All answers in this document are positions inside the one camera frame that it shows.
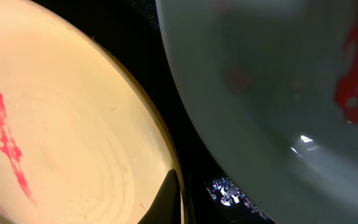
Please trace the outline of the light blue plate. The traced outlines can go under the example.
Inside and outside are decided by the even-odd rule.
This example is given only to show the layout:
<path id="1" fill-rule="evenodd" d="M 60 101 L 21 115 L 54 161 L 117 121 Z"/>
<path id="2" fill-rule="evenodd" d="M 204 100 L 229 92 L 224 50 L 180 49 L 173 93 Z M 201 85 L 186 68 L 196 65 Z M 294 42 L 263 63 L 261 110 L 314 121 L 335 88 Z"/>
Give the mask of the light blue plate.
<path id="1" fill-rule="evenodd" d="M 358 0 L 157 1 L 185 109 L 277 223 L 358 223 Z"/>

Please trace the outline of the yellow plate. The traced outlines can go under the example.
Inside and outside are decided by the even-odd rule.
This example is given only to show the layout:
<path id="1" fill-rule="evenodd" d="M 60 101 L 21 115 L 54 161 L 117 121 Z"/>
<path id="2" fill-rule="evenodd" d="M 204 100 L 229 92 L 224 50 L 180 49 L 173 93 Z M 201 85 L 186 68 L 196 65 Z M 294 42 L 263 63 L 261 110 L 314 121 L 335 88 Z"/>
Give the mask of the yellow plate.
<path id="1" fill-rule="evenodd" d="M 168 171 L 168 131 L 134 77 L 32 1 L 0 1 L 0 223 L 139 223 Z"/>

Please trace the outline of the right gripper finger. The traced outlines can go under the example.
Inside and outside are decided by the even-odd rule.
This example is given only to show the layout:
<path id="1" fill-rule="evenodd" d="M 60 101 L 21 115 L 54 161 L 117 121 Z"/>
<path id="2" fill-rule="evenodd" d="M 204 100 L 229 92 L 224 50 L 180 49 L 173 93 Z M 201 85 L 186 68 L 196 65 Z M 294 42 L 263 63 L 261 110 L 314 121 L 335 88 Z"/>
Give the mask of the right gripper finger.
<path id="1" fill-rule="evenodd" d="M 180 224 L 180 184 L 174 169 L 168 171 L 158 193 L 139 224 Z"/>

